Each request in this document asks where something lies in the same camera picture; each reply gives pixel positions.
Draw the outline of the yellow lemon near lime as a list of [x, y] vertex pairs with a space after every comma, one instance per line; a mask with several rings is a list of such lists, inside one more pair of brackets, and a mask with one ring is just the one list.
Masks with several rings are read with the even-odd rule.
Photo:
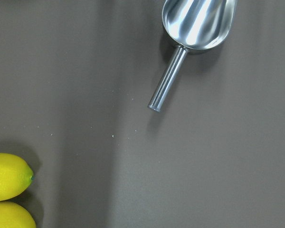
[[19, 156], [0, 153], [0, 201], [20, 195], [32, 183], [33, 170]]

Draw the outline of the yellow lemon outer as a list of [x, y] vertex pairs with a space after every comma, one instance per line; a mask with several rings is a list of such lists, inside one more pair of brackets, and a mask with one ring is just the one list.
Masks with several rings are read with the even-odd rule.
[[0, 202], [0, 228], [35, 228], [31, 214], [17, 203]]

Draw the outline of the metal ice scoop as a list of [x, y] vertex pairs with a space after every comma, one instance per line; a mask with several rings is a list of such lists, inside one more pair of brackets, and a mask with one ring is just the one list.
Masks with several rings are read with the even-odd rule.
[[161, 19], [175, 45], [148, 107], [159, 112], [189, 53], [200, 54], [222, 44], [234, 20], [237, 0], [167, 0]]

